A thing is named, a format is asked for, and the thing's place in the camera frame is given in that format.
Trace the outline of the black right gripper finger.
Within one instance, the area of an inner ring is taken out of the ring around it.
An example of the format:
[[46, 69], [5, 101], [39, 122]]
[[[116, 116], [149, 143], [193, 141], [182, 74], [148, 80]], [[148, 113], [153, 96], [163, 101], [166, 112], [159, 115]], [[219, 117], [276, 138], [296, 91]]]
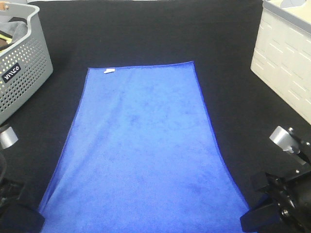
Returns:
[[261, 231], [265, 227], [280, 221], [279, 208], [274, 203], [260, 205], [240, 217], [242, 231], [245, 233]]
[[255, 191], [264, 192], [269, 187], [269, 182], [265, 172], [259, 172], [251, 176], [250, 180]]

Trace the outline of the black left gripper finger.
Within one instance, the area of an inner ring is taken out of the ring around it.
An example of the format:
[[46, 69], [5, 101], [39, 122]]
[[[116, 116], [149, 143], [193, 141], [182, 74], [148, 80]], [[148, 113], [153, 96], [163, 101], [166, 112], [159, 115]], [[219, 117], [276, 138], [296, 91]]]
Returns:
[[22, 204], [11, 204], [0, 209], [1, 233], [39, 233], [45, 218]]

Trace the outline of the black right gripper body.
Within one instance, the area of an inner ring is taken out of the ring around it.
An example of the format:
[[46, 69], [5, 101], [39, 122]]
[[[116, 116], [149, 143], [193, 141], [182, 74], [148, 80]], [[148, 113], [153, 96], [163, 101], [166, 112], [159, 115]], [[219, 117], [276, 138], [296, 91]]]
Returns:
[[281, 219], [301, 233], [311, 231], [311, 162], [280, 177], [266, 174], [266, 191], [276, 200]]

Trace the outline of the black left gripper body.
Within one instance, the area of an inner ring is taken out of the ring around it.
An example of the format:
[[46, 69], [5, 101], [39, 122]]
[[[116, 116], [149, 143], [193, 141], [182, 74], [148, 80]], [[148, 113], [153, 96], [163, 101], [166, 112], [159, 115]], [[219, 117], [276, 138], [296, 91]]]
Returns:
[[17, 182], [5, 178], [7, 170], [7, 162], [0, 154], [0, 210], [4, 211], [10, 204], [15, 203], [21, 197], [21, 194], [25, 188], [25, 183]]

